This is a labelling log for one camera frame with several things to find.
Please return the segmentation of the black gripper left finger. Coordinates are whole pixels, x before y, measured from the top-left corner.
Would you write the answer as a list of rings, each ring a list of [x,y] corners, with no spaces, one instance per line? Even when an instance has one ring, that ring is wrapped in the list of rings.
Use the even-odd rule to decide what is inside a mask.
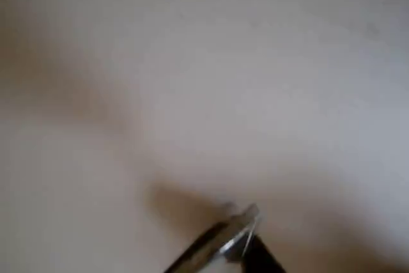
[[[199,272],[211,262],[235,257],[237,220],[216,222],[198,236],[164,272]]]

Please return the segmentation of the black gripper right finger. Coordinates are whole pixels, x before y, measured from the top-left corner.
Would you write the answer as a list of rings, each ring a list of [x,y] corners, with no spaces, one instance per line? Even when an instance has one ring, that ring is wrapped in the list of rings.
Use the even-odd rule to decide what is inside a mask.
[[[239,263],[243,273],[286,273],[257,235],[245,235],[228,252],[227,260]]]

